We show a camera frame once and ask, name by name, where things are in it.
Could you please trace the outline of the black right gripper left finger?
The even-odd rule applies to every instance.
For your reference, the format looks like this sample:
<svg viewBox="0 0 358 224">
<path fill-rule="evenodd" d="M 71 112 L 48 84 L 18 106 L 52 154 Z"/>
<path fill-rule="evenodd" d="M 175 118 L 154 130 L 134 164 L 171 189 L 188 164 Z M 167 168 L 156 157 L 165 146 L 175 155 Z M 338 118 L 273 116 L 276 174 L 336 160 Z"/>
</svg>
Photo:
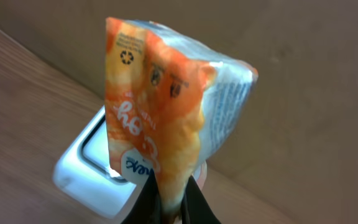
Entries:
<svg viewBox="0 0 358 224">
<path fill-rule="evenodd" d="M 155 174 L 150 173 L 135 204 L 121 224 L 161 224 L 162 203 Z"/>
</svg>

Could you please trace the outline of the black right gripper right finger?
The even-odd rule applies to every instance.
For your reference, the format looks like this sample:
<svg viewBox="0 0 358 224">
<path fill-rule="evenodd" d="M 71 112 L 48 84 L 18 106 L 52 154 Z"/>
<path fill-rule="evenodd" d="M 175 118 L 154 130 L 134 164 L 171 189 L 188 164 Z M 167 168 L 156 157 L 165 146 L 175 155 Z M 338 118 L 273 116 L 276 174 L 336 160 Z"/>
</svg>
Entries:
<svg viewBox="0 0 358 224">
<path fill-rule="evenodd" d="M 196 180 L 188 180 L 181 203 L 182 224 L 221 224 L 210 209 Z"/>
</svg>

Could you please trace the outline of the orange Kleenex tissue pack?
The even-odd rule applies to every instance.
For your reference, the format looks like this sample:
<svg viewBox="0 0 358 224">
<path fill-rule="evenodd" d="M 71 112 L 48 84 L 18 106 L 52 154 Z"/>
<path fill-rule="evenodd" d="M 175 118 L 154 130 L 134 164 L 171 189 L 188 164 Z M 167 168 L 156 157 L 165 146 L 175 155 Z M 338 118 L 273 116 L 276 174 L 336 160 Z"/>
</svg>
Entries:
<svg viewBox="0 0 358 224">
<path fill-rule="evenodd" d="M 255 68 L 154 22 L 106 19 L 109 163 L 140 184 L 155 176 L 174 217 L 188 179 L 235 128 Z"/>
</svg>

